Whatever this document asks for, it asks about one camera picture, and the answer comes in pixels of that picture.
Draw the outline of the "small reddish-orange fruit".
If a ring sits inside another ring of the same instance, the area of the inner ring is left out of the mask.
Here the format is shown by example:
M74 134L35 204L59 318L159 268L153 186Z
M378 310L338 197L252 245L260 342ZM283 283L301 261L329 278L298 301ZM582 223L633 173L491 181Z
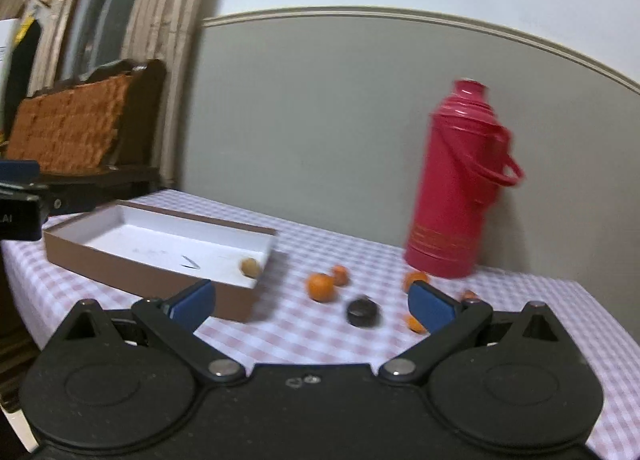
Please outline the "small reddish-orange fruit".
M480 297L471 290L465 290L461 295L460 301L463 303L465 302L475 303L475 302L480 302Z

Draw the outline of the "small orange fruit front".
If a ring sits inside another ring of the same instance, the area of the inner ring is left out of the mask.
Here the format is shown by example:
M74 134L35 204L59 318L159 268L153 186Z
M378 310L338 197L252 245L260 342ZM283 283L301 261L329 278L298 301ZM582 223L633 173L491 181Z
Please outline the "small orange fruit front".
M420 323L420 321L411 314L406 316L406 325L412 332L417 333L418 335L425 335L427 332L426 328Z

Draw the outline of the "small orange tangerine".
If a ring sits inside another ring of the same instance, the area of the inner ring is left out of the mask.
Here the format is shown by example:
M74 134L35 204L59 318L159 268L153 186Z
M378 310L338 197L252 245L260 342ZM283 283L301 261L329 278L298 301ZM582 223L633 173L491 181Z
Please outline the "small orange tangerine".
M332 278L336 287L345 287L349 284L349 272L343 265L335 265L332 269Z

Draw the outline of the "large orange tangerine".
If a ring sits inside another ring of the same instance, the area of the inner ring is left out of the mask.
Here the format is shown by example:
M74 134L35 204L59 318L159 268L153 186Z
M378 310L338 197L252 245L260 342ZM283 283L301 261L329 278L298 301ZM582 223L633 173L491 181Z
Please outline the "large orange tangerine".
M328 303L334 300L336 291L332 276L311 274L306 282L307 295L314 302Z

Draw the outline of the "brown shallow cardboard box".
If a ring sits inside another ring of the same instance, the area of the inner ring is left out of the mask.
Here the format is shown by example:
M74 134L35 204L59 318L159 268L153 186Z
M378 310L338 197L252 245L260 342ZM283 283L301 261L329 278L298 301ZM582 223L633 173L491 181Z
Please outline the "brown shallow cardboard box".
M277 231L212 217L116 201L43 232L50 263L141 298L168 299L198 280L210 280L209 314L245 323L259 297L253 260L263 271Z

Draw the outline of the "small tan walnut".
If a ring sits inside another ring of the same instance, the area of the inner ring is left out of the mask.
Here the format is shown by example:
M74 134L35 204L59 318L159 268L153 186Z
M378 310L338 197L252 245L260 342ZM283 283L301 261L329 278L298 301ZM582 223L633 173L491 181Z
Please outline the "small tan walnut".
M245 277L256 279L262 273L262 265L254 258L246 258L240 263L240 271Z

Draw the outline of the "dark wood wicker chair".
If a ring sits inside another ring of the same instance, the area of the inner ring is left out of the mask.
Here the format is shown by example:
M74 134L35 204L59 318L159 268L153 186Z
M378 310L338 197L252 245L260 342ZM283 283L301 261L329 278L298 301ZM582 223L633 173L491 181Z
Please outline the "dark wood wicker chair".
M1 162L38 163L36 176L21 183L52 215L156 191L152 154L165 78L160 60L121 60L36 92L18 106Z

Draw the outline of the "pink checkered tablecloth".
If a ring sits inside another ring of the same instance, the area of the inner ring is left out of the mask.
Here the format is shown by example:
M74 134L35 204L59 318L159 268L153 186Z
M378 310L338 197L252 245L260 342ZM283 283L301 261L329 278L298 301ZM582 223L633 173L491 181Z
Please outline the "pink checkered tablecloth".
M198 334L246 367L258 362L367 362L378 365L420 340L407 309L414 272L401 249L268 217L166 189L147 206L270 227L276 246L260 278L260 295L245 324L210 318ZM6 276L23 321L46 343L70 308L93 299L107 309L134 297L51 264L42 241L6 241ZM450 297L475 295L499 311L538 300L550 306L597 373L602 414L590 446L605 459L639 454L639 347L581 285L501 269L477 269L462 280L433 279Z

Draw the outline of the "black hanging coat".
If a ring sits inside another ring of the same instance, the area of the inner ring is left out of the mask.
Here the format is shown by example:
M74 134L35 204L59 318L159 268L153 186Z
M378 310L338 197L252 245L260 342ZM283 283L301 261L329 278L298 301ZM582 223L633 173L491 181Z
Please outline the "black hanging coat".
M6 139L9 139L11 135L18 106L27 95L41 31L42 28L38 20L29 15L24 23L21 24L21 28L14 40L3 100L2 130Z

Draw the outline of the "red thermos flask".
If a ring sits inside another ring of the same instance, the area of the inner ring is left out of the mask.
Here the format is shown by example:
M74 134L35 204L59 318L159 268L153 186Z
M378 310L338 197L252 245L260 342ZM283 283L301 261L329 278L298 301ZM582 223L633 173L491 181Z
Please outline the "red thermos flask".
M444 278L472 274L487 211L524 179L511 143L484 84L454 81L430 117L405 251L411 267Z

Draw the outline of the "white refrigerator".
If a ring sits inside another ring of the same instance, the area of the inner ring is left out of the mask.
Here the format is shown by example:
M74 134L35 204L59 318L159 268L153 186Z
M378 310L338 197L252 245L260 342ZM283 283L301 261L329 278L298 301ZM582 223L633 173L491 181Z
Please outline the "white refrigerator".
M13 52L13 44L15 34L20 28L20 20L18 18L8 18L0 22L0 89L4 91L6 87L6 77L8 76L11 55Z

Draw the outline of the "dark glass window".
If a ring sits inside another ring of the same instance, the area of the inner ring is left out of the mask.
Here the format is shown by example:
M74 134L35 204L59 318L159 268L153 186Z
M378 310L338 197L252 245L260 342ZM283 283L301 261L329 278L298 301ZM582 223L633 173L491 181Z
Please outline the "dark glass window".
M84 76L119 60L136 0L78 0L58 76Z

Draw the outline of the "beige striped curtain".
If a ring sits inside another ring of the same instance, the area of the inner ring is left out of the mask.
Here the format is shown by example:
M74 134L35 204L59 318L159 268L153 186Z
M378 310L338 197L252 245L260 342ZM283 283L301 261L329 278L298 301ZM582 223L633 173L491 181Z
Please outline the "beige striped curtain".
M168 81L160 105L152 164L160 168L167 185L175 182L178 128L184 78L190 49L198 32L202 0L134 0L125 29L122 58L143 61L157 58L165 63ZM52 86L60 66L63 42L70 35L70 20L78 0L54 0L50 20L39 41L29 92Z

